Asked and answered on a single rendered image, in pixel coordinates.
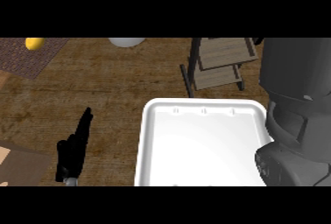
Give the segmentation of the white tray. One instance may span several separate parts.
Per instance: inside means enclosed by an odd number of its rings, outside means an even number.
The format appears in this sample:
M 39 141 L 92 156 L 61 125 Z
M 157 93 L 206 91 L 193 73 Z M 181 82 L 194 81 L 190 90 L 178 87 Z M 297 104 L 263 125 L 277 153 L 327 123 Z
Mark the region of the white tray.
M 136 186 L 262 186 L 255 153 L 272 142 L 255 100 L 156 98 L 142 111 Z

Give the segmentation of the white bowl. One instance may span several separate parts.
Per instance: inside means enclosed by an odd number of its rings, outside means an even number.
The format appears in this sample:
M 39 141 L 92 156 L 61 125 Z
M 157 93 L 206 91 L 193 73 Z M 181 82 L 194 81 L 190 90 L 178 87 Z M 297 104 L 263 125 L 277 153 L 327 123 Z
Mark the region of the white bowl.
M 108 40 L 117 47 L 133 47 L 144 42 L 145 38 L 110 38 Z

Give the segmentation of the tiered basket with wooden shelves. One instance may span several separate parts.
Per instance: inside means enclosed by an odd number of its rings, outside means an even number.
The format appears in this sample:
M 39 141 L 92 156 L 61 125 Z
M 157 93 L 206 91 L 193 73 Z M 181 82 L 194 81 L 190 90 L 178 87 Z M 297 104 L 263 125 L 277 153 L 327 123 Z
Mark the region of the tiered basket with wooden shelves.
M 181 74 L 190 97 L 194 91 L 235 83 L 244 91 L 241 65 L 259 59 L 256 46 L 263 38 L 193 38 L 190 65 Z

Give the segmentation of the brown wooden cabinet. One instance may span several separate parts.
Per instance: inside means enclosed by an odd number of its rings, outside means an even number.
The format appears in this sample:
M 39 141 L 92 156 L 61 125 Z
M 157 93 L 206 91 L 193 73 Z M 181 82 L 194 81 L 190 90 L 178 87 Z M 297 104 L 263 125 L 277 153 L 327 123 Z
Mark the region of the brown wooden cabinet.
M 52 157 L 0 140 L 0 186 L 37 186 Z

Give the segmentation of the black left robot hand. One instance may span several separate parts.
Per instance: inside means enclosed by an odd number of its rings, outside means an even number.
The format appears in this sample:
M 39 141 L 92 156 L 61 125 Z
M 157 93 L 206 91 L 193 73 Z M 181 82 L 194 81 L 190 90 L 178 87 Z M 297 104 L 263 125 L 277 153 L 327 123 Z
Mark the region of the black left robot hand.
M 92 109 L 86 108 L 77 124 L 76 133 L 57 143 L 57 182 L 65 184 L 67 178 L 77 178 L 83 171 L 89 145 L 89 128 L 94 119 Z

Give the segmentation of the yellow lemon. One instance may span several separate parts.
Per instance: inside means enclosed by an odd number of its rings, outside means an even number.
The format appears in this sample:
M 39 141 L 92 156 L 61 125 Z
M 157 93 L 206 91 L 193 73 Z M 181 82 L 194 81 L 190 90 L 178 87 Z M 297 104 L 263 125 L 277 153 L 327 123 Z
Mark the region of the yellow lemon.
M 26 39 L 26 48 L 28 50 L 37 50 L 43 47 L 45 43 L 46 43 L 45 38 L 27 38 Z

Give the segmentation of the brown woven placemat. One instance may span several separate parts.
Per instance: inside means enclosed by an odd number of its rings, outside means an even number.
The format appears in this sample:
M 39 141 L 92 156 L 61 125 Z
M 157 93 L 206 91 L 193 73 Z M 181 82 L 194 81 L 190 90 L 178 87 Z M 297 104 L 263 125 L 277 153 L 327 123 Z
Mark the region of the brown woven placemat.
M 0 70 L 34 79 L 68 42 L 68 38 L 46 38 L 43 47 L 28 50 L 26 38 L 0 38 Z

